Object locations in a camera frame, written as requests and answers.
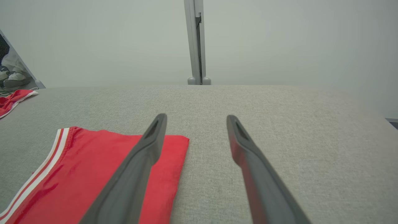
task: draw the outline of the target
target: red fabric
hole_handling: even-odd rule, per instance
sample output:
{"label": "red fabric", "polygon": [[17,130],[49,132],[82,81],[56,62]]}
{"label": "red fabric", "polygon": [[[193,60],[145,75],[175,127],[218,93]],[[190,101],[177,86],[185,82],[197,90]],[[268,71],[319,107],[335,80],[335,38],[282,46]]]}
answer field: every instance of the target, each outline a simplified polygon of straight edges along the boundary
{"label": "red fabric", "polygon": [[0,97],[0,118],[7,115],[13,109],[13,105],[16,106],[19,102],[23,101],[24,97],[31,92],[33,92],[31,95],[37,94],[37,92],[33,90],[20,89],[7,97]]}
{"label": "red fabric", "polygon": [[[140,138],[70,128],[54,167],[6,223],[78,223]],[[188,143],[183,136],[165,137],[160,159],[150,173],[141,224],[169,223]]]}

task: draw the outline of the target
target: red cloth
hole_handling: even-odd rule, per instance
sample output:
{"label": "red cloth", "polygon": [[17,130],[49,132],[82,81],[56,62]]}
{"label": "red cloth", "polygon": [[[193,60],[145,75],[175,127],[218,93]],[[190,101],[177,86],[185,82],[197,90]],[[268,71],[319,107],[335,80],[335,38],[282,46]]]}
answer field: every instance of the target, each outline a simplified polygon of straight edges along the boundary
{"label": "red cloth", "polygon": [[0,97],[0,118],[9,114],[11,110],[19,104],[19,102],[37,94],[39,93],[33,90],[20,89],[7,97]]}
{"label": "red cloth", "polygon": [[[78,127],[58,130],[49,156],[13,206],[0,214],[0,223],[78,223],[140,138]],[[184,136],[165,137],[149,176],[140,223],[169,223],[188,143]]]}

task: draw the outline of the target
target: gray fabric surface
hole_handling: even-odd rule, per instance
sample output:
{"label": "gray fabric surface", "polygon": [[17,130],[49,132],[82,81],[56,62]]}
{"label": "gray fabric surface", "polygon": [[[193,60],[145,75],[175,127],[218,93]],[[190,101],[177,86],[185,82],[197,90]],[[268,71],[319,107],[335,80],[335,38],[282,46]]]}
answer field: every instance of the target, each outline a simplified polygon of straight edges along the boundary
{"label": "gray fabric surface", "polygon": [[0,210],[56,130],[142,134],[158,113],[190,139],[172,223],[250,223],[226,116],[236,115],[314,223],[398,223],[398,131],[344,94],[288,86],[50,88],[0,119]]}

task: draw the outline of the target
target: white wall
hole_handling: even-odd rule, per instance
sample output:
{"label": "white wall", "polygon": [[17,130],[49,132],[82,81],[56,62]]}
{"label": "white wall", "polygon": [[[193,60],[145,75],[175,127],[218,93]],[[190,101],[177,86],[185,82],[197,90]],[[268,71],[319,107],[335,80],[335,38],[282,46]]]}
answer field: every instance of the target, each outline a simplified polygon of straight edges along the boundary
{"label": "white wall", "polygon": [[0,30],[47,88],[192,76],[182,0],[1,0]]}
{"label": "white wall", "polygon": [[204,0],[212,84],[346,91],[398,118],[397,0]]}

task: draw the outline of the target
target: white sneaker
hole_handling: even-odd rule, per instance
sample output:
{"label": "white sneaker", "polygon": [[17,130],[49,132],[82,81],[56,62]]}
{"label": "white sneaker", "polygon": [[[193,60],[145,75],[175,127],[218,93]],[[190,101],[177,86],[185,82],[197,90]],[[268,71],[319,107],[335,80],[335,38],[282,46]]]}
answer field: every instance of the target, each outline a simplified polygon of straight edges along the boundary
{"label": "white sneaker", "polygon": [[8,79],[4,80],[3,83],[6,88],[14,88],[28,84],[29,80],[23,74],[14,71],[10,73]]}
{"label": "white sneaker", "polygon": [[8,78],[8,75],[10,74],[10,71],[6,66],[0,66],[0,80],[4,80]]}
{"label": "white sneaker", "polygon": [[21,81],[24,79],[26,79],[26,77],[19,72],[11,72],[10,75],[8,76],[8,80]]}

